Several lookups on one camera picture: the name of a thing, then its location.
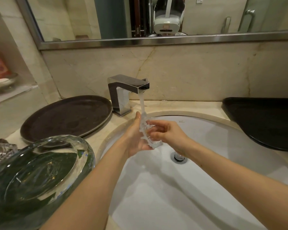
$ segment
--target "silver mirror frame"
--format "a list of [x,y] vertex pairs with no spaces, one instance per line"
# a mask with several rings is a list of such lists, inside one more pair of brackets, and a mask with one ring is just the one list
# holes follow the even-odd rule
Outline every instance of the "silver mirror frame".
[[258,33],[232,33],[218,35],[187,35],[146,38],[92,39],[59,42],[45,42],[38,28],[27,0],[16,0],[19,9],[27,23],[32,38],[39,50],[57,50],[89,47],[122,47],[149,46],[166,44],[216,43],[216,42],[254,42],[288,40],[287,31],[272,31]]

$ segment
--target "white sink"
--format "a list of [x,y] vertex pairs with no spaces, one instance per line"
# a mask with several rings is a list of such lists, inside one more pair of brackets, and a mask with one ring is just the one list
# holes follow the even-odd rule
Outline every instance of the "white sink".
[[[288,164],[243,132],[188,116],[176,121],[192,139],[253,171],[288,184]],[[121,136],[114,137],[104,153]],[[265,227],[195,163],[176,164],[167,144],[129,158],[115,187],[109,214],[122,230],[260,230]]]

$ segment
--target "right arm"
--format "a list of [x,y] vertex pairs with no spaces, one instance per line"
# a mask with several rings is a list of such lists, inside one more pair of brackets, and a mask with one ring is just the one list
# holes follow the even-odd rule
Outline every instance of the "right arm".
[[150,136],[168,143],[222,185],[267,229],[288,229],[288,185],[238,165],[190,139],[176,122],[149,120]]

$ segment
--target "faucet spout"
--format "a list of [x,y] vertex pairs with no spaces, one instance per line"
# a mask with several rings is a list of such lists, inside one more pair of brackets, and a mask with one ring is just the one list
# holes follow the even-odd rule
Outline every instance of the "faucet spout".
[[113,112],[123,116],[131,111],[129,105],[129,92],[143,93],[149,89],[147,79],[137,79],[122,74],[109,77],[108,87],[113,106]]

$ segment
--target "countertop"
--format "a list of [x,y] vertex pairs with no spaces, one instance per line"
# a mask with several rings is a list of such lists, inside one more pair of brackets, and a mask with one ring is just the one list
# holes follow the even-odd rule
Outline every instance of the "countertop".
[[[136,111],[141,112],[138,100],[130,101],[132,112],[123,117],[115,114],[111,116],[106,124],[94,133],[84,137],[94,150],[96,163],[99,162],[107,142],[119,131],[126,128],[134,119]],[[145,101],[145,111],[148,117],[163,115],[184,115],[199,117],[228,126],[240,129],[232,122],[221,108],[221,102],[199,102],[199,101]],[[18,148],[23,148],[27,144],[22,141],[19,130],[7,137],[9,143],[17,144]],[[288,162],[288,153],[275,151]],[[109,216],[106,230],[119,230],[115,221]]]

